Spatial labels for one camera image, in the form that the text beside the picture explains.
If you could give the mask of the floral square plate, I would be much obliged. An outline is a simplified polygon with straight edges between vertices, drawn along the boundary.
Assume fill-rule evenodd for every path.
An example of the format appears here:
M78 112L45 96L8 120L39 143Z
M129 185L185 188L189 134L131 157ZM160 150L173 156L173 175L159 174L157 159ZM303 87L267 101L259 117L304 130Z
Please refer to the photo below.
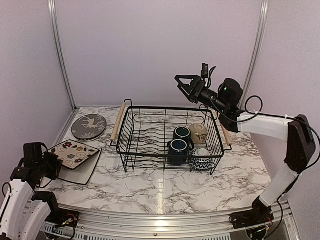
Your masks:
M75 170L98 154L100 150L69 139L50 148L49 152L58 156L58 159L62 161L62 166L64 168Z

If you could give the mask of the white square plate black rim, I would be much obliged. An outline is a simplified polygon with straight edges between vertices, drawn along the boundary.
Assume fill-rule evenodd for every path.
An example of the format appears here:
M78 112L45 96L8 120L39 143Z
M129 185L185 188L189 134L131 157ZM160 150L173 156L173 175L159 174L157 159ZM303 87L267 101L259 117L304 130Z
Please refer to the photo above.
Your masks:
M98 165L102 154L102 149L99 148L98 153L83 163L75 170L69 170L63 167L59 173L58 179L67 183L85 186L89 183L94 171Z

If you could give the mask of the dark blue mug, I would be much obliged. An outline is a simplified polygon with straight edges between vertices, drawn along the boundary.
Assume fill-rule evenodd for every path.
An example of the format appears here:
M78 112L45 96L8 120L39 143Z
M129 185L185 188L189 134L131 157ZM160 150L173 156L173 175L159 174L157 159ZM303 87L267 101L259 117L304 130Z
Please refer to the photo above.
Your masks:
M181 166L187 162L187 155L195 148L192 140L173 139L167 143L168 162L173 166Z
M176 127L173 131L173 139L182 139L188 141L191 137L191 131L189 128L184 126Z

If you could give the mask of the beige ceramic bowl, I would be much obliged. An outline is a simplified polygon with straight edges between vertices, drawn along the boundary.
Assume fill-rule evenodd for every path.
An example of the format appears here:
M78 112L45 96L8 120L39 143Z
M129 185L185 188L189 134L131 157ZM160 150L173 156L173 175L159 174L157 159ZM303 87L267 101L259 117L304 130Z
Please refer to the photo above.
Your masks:
M203 124L193 123L188 128L194 144L204 144L207 141L208 131Z

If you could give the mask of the grey reindeer round plate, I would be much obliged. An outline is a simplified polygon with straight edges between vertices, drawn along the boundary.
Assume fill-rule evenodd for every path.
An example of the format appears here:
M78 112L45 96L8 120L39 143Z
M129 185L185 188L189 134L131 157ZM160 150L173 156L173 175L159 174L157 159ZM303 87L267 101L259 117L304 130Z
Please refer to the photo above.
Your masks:
M77 140L91 141L100 137L106 128L107 121L102 115L87 114L74 122L71 133Z

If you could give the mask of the dark blue mug front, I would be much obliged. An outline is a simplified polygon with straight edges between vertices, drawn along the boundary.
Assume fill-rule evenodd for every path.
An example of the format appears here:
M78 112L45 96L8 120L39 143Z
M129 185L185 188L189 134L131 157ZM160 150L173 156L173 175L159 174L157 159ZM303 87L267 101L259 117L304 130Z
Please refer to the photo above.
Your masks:
M181 166L187 162L187 155L195 148L192 140L173 139L167 143L168 162L173 166Z

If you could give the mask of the blue white patterned bowl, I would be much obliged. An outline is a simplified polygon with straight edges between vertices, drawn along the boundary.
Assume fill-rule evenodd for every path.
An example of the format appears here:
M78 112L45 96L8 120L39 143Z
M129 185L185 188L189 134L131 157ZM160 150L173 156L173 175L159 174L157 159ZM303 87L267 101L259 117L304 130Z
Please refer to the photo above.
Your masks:
M213 166L213 161L208 158L209 151L205 148L198 148L192 151L190 159L190 168L196 171L206 171Z

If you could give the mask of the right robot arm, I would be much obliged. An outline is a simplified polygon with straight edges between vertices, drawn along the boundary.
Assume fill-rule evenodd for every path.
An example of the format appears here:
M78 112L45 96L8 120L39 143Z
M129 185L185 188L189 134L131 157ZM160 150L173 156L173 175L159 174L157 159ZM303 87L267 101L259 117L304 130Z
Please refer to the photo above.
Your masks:
M249 113L238 108L243 95L240 84L226 78L217 92L209 89L205 81L210 76L176 75L179 90L191 103L202 103L219 113L222 126L233 133L246 132L284 141L287 144L284 166L278 171L268 187L252 203L247 219L258 224L271 205L287 193L297 182L299 176L311 167L309 163L316 151L313 132L305 115L297 117L275 116L259 111Z

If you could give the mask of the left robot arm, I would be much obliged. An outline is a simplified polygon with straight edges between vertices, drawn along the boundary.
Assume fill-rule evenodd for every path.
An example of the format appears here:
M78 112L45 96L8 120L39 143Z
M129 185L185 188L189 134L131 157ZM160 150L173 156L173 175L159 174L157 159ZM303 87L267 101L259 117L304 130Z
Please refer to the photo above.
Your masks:
M53 223L63 219L55 194L36 190L43 178L51 181L58 178L62 163L44 143L24 144L23 158L7 182L8 190L0 209L2 240L35 240L46 219Z

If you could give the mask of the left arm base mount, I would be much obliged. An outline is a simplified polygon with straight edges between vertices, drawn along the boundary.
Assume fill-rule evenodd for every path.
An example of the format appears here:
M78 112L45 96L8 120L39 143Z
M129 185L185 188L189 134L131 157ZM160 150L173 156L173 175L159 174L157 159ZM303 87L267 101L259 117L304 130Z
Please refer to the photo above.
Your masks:
M40 232L47 240L75 240L79 218L79 211L59 208L44 220Z

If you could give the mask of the front aluminium rail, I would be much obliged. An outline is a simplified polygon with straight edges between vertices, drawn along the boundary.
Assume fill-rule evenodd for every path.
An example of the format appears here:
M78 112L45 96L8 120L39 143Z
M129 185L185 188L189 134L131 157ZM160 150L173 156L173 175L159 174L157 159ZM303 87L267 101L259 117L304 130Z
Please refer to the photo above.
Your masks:
M245 226L240 210L186 214L127 213L77 207L74 226L43 221L40 233L52 240L299 240L287 201L272 206L273 219Z

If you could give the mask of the right aluminium frame post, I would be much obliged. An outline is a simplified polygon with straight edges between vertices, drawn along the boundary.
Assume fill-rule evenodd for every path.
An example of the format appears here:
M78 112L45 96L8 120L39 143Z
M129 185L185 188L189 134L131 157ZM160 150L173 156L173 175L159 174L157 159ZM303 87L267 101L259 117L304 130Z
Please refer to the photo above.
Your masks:
M249 68L247 71L245 84L244 84L244 89L246 91L248 91L250 89L250 86L253 82L255 68L256 68L256 65L258 62L260 51L262 49L264 35L265 35L265 31L266 31L266 25L267 25L269 4L270 4L269 0L262 0L261 1L257 33L256 33L253 52L252 52L252 56L251 56Z

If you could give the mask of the aluminium frame post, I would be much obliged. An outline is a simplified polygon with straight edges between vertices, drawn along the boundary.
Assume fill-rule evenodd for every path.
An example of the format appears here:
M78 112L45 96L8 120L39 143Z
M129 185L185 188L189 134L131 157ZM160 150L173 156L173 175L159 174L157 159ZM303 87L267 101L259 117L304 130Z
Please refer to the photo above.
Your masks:
M244 84L244 89L246 91L248 91L250 89L250 86L253 82L255 68L256 68L256 65L258 62L260 51L262 49L264 35L265 35L265 31L266 31L266 25L267 25L269 4L270 4L269 0L262 0L261 1L257 33L256 33L253 52L252 52L252 56L251 56L249 68L247 71L245 84Z
M59 32L59 23L58 23L58 16L57 16L57 10L56 10L56 1L55 0L48 0L48 10L50 14L50 20L51 20L51 27L52 27L52 33L53 33L53 40L55 44L55 50L57 54L57 60L59 63L60 71L62 74L62 79L64 82L66 95L69 100L71 109L73 111L77 110L76 102L74 95L72 93L71 84L68 76L68 71L63 55L63 48L61 43L61 37Z

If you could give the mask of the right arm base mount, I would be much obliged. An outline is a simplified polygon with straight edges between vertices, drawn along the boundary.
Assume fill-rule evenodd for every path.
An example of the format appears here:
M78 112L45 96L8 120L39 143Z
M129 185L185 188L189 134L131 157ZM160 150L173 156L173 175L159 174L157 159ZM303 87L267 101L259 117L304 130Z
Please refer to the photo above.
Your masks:
M256 217L253 210L246 210L232 213L228 220L234 229L245 228L246 236L250 240L264 240L274 219L272 211Z

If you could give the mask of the left aluminium frame post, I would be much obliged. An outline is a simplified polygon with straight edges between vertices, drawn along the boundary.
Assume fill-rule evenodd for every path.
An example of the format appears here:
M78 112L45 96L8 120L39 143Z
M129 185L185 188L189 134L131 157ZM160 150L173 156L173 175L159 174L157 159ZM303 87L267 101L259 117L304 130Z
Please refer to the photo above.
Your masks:
M57 10L56 10L56 1L55 0L48 0L48 10L50 14L50 20L51 20L51 27L52 27L52 33L53 33L53 40L55 44L55 50L57 54L57 60L59 63L60 71L62 74L62 79L64 82L66 95L69 100L71 109L73 111L77 110L76 102L74 95L72 93L71 84L68 76L68 71L63 55L63 48L61 43L61 37L59 32L59 23L58 23L58 16L57 16Z

